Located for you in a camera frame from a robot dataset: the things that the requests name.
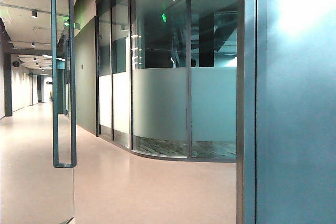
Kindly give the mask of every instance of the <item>door handle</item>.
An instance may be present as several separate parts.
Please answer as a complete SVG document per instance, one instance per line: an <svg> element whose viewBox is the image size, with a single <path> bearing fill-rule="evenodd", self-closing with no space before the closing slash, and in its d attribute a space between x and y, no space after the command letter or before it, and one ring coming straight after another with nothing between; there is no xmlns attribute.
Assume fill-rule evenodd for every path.
<svg viewBox="0 0 336 224"><path fill-rule="evenodd" d="M77 165L77 147L76 147L76 86L75 86L75 61L73 53L74 43L74 0L69 0L69 58L70 58L70 120L71 120L71 164L59 162L59 135L58 135L58 94L57 94L57 20L56 20L56 0L51 0L51 51L52 51L52 75L53 75L53 117L52 117L52 139L53 156L55 168L74 168Z"/></svg>

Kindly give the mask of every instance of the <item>floor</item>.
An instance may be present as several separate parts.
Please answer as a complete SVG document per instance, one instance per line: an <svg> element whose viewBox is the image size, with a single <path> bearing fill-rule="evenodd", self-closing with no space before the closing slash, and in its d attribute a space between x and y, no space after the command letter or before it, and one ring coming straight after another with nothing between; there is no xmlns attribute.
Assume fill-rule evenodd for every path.
<svg viewBox="0 0 336 224"><path fill-rule="evenodd" d="M76 224L236 223L235 164L148 159L77 132L77 167L55 169L50 103L0 121L2 224L58 224L73 211Z"/></svg>

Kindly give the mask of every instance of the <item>glass partition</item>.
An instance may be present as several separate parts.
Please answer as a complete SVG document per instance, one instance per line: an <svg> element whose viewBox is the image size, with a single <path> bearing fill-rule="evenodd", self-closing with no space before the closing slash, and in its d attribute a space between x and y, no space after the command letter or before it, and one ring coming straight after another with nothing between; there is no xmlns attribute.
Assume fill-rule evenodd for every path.
<svg viewBox="0 0 336 224"><path fill-rule="evenodd" d="M187 155L186 0L135 0L133 148Z"/></svg>
<svg viewBox="0 0 336 224"><path fill-rule="evenodd" d="M113 141L129 148L130 40L128 0L112 0Z"/></svg>
<svg viewBox="0 0 336 224"><path fill-rule="evenodd" d="M192 156L236 157L237 0L192 0Z"/></svg>
<svg viewBox="0 0 336 224"><path fill-rule="evenodd" d="M98 16L98 85L99 85L99 135L112 140L112 84L111 84L111 11L110 0L97 5Z"/></svg>

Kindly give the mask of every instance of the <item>gray wall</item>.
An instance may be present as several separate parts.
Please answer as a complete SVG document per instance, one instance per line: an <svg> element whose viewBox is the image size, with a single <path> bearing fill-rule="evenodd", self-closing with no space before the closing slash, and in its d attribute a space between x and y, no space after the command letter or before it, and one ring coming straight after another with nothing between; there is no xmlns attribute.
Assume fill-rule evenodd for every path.
<svg viewBox="0 0 336 224"><path fill-rule="evenodd" d="M258 10L257 223L335 223L336 1Z"/></svg>
<svg viewBox="0 0 336 224"><path fill-rule="evenodd" d="M96 134L95 21L91 19L75 37L77 124Z"/></svg>

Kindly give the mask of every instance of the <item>light fixture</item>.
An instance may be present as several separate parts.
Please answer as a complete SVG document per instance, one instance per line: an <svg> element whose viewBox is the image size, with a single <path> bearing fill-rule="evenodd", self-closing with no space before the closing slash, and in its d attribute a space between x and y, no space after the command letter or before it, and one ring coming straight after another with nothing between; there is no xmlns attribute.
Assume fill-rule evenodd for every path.
<svg viewBox="0 0 336 224"><path fill-rule="evenodd" d="M31 11L32 11L32 18L37 18L37 11L36 10Z"/></svg>

